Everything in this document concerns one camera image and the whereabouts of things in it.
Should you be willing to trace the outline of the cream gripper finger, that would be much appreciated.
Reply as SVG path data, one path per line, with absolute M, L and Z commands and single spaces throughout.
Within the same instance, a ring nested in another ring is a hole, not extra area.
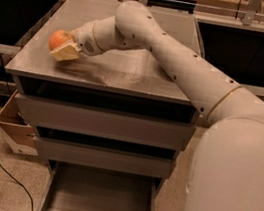
M 50 52 L 56 61 L 70 61 L 80 57 L 80 48 L 74 42 L 66 42 Z

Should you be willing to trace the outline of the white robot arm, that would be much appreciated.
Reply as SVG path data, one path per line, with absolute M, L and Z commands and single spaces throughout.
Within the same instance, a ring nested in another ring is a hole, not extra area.
M 161 29 L 141 3 L 49 38 L 56 60 L 147 49 L 210 127 L 193 155 L 185 211 L 264 211 L 264 102 Z

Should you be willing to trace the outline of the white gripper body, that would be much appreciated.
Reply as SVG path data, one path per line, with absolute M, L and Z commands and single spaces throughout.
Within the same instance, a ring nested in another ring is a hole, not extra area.
M 101 47 L 98 45 L 94 30 L 97 25 L 97 20 L 87 22 L 83 26 L 76 28 L 72 31 L 75 42 L 78 44 L 78 47 L 86 56 L 97 56 L 104 53 Z

